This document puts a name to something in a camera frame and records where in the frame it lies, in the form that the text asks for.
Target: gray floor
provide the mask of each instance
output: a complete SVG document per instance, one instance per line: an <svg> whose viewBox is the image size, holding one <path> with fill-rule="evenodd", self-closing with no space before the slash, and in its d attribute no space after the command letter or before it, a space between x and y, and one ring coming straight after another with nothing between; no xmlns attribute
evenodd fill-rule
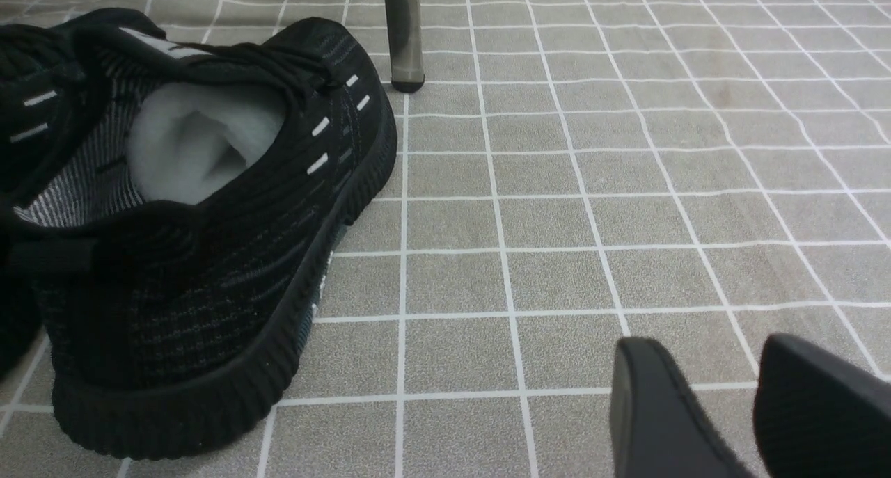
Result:
<svg viewBox="0 0 891 478"><path fill-rule="evenodd" d="M0 0L150 10L174 40L383 0ZM331 266L286 399L224 452L85 452L47 343L0 385L2 474L608 476L612 349L650 335L753 469L768 333L891 379L891 0L423 0L427 85Z"/></svg>

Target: chair leg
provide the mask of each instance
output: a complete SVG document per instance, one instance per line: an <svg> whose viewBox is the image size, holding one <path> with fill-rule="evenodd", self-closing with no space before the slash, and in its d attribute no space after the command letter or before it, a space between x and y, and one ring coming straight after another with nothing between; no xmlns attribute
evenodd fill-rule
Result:
<svg viewBox="0 0 891 478"><path fill-rule="evenodd" d="M420 53L420 0L384 0L391 46L393 88L406 94L424 84Z"/></svg>

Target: rubber sole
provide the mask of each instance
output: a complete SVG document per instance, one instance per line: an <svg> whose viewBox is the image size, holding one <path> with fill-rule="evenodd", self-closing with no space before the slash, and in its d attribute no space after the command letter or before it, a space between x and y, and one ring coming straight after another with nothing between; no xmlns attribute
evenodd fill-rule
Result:
<svg viewBox="0 0 891 478"><path fill-rule="evenodd" d="M395 120L382 89L379 100L385 123L372 149L254 342L213 372L142 392L108 392L57 376L54 415L71 440L118 459L178 459L225 447L269 414L297 373L312 327L313 298L342 226L359 218L393 171Z"/></svg>

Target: black sneaker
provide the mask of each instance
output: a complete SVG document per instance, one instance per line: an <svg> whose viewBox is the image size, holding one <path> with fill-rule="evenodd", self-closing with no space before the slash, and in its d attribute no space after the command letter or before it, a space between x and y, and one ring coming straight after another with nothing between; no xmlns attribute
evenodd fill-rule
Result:
<svg viewBox="0 0 891 478"><path fill-rule="evenodd" d="M206 47L117 28L75 36L93 129L6 222L53 345L54 414L76 443L174 459L231 443L297 372L332 244L387 182L395 122L372 61L336 22L262 46ZM169 81L276 91L263 157L195 206L142 199L123 136Z"/></svg>
<svg viewBox="0 0 891 478"><path fill-rule="evenodd" d="M95 24L127 26L163 38L145 15L103 8L48 29L19 24L0 26L0 195L26 200L33 184L56 173L53 151L71 138L82 113L84 75L71 52L70 34ZM0 231L0 257L8 250ZM0 275L0 379L28 350L40 327L31 288L19 278Z"/></svg>

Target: shoelace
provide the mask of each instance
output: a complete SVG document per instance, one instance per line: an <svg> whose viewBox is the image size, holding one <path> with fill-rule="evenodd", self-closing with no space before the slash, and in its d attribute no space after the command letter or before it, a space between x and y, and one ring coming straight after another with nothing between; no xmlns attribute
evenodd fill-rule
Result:
<svg viewBox="0 0 891 478"><path fill-rule="evenodd" d="M339 88L347 82L346 79L339 79L334 74L334 69L324 57L298 47L239 43L231 47L201 45L200 48L266 69L298 95L300 111L308 108L309 100L314 93L324 93Z"/></svg>
<svg viewBox="0 0 891 478"><path fill-rule="evenodd" d="M71 59L58 32L10 24L0 26L0 78L15 78Z"/></svg>

